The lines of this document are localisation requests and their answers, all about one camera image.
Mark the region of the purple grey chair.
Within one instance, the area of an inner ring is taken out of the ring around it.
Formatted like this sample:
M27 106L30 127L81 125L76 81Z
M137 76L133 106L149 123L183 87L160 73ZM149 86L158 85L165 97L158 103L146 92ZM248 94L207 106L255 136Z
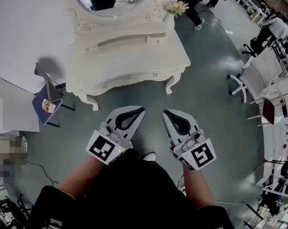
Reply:
M55 114L59 107L63 107L71 111L75 111L75 109L63 104L63 94L58 91L49 76L38 63L36 63L34 74L42 77L45 80L45 85L35 95L32 101L32 105L38 119L43 125L50 125L60 128L60 125L49 122L51 117Z

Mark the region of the white vase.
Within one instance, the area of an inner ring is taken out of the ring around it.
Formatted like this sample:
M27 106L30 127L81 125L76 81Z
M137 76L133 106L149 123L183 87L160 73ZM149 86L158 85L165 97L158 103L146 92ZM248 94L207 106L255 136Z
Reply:
M175 15L167 11L163 17L163 22L166 25L166 32L173 31L175 28Z

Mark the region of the small white box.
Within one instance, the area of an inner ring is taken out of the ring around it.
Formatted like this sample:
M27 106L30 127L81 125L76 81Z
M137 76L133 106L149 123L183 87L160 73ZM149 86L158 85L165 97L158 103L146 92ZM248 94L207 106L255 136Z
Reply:
M44 99L42 101L42 109L46 112L46 113L50 113L53 114L55 112L56 109L56 104L50 102L47 99Z

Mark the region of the brown wooden stool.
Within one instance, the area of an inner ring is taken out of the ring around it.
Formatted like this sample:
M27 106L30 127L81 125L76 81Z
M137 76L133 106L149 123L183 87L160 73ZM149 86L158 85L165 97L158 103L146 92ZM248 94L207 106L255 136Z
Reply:
M273 125L274 121L275 121L275 107L276 106L285 106L286 105L286 101L284 98L280 97L279 103L274 105L271 100L267 99L267 98L263 98L263 102L262 102L262 110L260 111L259 115L255 115L255 116L251 116L248 117L247 120L251 120L251 119L257 119L257 118L263 118L265 120L262 121L261 124L257 124L257 127L260 126L266 126L266 125Z

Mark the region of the person's left forearm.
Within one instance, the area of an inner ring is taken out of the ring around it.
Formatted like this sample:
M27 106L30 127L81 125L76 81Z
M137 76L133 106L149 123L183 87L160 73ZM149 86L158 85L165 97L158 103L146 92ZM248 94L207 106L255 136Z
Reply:
M90 188L103 167L103 162L89 156L59 183L58 189L74 199L80 198Z

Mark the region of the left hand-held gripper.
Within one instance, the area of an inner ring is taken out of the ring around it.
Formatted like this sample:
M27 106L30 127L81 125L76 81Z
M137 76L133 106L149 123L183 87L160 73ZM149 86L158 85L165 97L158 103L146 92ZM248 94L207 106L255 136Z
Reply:
M100 129L94 130L86 151L105 165L109 165L133 147L130 140L144 115L145 108L142 106L130 105L113 110L106 121L101 123Z

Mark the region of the white side desk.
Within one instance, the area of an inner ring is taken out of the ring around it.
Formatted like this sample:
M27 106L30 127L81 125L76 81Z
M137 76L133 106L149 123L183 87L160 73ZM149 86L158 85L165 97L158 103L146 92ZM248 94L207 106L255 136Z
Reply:
M40 131L38 116L32 105L33 99L34 94L0 78L0 135Z

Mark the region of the white office chair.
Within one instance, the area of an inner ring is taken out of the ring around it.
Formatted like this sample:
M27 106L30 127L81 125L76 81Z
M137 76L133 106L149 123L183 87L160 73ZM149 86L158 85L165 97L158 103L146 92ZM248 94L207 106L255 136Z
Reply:
M271 94L271 85L279 80L283 69L273 49L266 47L258 56L251 56L243 66L242 72L234 76L228 75L228 79L235 80L239 87L230 91L230 95L235 95L242 91L242 102L247 102L247 93L253 100L267 98Z

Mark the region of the peach flower bouquet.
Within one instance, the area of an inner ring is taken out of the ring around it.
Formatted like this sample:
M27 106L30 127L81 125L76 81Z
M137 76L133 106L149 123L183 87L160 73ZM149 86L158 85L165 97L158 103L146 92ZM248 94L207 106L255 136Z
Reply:
M163 4L163 10L167 14L171 14L174 17L178 17L185 14L188 9L189 9L188 3L185 3L183 1L166 2Z

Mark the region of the white dressing table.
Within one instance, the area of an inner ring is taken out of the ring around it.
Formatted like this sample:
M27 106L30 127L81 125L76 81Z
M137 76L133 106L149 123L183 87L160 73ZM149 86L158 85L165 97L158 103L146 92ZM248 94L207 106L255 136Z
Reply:
M66 91L98 110L95 97L108 90L142 81L166 81L172 92L190 66L175 31L166 32L163 4L177 0L142 0L131 12L105 18L67 0L74 17L74 42L67 48ZM168 42L147 44L146 35L165 32Z

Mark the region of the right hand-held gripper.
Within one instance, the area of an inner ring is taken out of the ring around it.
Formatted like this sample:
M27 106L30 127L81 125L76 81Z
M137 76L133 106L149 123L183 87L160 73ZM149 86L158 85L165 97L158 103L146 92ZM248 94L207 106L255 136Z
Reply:
M199 171L216 160L210 138L204 137L204 131L199 129L193 116L175 109L165 109L162 115L173 142L170 150L188 170Z

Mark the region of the person's black clothing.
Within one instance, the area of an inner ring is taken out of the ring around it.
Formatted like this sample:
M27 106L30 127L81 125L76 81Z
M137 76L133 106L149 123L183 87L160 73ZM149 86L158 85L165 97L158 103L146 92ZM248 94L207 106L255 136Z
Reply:
M156 161L134 149L104 165L90 188L74 199L45 186L25 229L234 229L223 207L200 209L177 189Z

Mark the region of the white cluttered workbench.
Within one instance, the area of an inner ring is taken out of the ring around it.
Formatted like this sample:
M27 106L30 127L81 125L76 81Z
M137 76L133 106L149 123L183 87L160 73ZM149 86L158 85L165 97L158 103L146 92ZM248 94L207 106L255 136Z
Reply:
M285 179L284 186L280 191L276 187L283 178L281 169L288 162L288 92L280 97L271 100L275 107L274 124L268 124L265 118L262 118L262 128L264 134L264 158L263 178L261 183L267 182L270 178L270 185L263 185L262 189L277 195L288 198L288 179Z

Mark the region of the person's right forearm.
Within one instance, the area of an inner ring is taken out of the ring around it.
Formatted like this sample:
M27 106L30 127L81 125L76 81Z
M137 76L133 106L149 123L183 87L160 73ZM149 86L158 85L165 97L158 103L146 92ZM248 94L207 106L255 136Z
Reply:
M215 206L213 194L201 170L190 171L183 167L186 197L196 209Z

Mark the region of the black office chair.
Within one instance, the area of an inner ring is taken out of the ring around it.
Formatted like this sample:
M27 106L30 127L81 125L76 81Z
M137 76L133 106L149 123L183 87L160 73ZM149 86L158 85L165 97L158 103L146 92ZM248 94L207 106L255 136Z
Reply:
M255 37L250 40L250 45L243 44L245 50L242 51L242 54L249 54L253 57L261 54L265 49L271 49L275 53L276 57L282 58L284 56L282 49L277 40L273 40L273 37L270 36L264 40L260 40L259 37Z

